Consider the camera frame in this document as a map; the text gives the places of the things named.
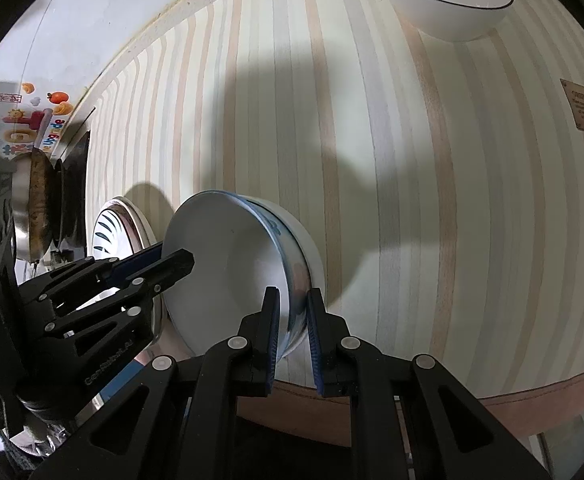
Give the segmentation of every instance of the screw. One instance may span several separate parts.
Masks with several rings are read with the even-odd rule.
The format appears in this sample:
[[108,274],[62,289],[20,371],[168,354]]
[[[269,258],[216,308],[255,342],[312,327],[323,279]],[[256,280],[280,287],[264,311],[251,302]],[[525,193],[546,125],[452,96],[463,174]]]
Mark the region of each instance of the screw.
[[348,350],[356,350],[361,346],[361,342],[356,337],[348,335],[341,339],[341,346]]
[[437,364],[431,355],[421,354],[416,358],[416,364],[419,368],[424,370],[431,370]]
[[167,355],[157,357],[152,361],[152,368],[155,370],[167,370],[171,366],[171,359]]
[[240,335],[235,335],[227,340],[227,346],[233,350],[240,350],[241,348],[248,346],[248,340]]

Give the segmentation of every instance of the blue-rimmed bowl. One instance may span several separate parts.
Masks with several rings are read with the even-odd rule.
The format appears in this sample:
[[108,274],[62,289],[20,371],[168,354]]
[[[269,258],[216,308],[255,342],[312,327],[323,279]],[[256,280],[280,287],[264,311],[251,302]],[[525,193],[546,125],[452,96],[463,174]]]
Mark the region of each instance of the blue-rimmed bowl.
[[286,225],[263,206],[210,190],[185,201],[169,222],[163,255],[185,248],[192,273],[163,293],[176,330],[196,354],[237,333],[261,309],[267,286],[280,291],[277,359],[305,336],[310,271]]

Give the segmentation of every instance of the striped tablecloth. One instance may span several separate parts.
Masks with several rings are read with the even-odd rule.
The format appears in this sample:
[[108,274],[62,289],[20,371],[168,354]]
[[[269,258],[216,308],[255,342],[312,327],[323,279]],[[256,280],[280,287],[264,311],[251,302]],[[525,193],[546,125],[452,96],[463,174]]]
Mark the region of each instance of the striped tablecloth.
[[[477,396],[553,383],[584,371],[584,132],[561,78],[584,85],[584,31],[556,0],[459,44],[388,0],[218,0],[101,96],[87,224],[127,195],[160,239],[199,190],[263,197],[316,241],[353,334]],[[312,385],[307,345],[277,378]]]

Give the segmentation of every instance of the triangular cutout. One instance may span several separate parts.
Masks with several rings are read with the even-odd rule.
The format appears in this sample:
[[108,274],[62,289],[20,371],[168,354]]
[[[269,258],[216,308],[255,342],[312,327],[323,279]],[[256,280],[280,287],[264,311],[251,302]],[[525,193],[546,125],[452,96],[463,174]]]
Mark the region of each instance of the triangular cutout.
[[461,453],[469,453],[492,443],[494,436],[491,431],[460,402],[447,386],[440,386],[438,394],[454,433],[456,446]]
[[91,443],[114,454],[124,455],[130,447],[134,428],[149,392],[147,386],[140,386],[98,430],[92,433]]

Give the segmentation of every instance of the stainless steel pot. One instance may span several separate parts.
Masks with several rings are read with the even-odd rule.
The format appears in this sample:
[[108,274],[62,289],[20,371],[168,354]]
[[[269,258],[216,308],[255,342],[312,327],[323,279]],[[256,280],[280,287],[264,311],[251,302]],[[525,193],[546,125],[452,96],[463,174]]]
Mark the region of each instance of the stainless steel pot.
[[12,213],[16,257],[28,262],[40,260],[52,241],[58,208],[54,203],[58,183],[54,168],[45,153],[33,148],[14,158],[12,175]]

